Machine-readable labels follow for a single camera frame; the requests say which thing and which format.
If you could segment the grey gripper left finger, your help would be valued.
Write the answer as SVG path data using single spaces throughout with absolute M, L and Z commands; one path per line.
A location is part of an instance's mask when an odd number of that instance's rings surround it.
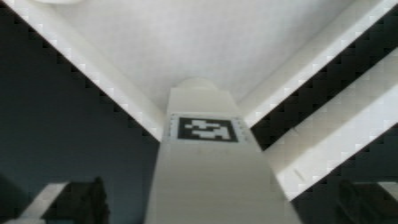
M 50 183 L 11 224 L 110 224 L 101 178 Z

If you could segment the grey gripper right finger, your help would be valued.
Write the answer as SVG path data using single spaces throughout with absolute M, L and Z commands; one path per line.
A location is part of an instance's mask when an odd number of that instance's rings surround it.
M 340 182 L 334 224 L 398 224 L 398 182 Z

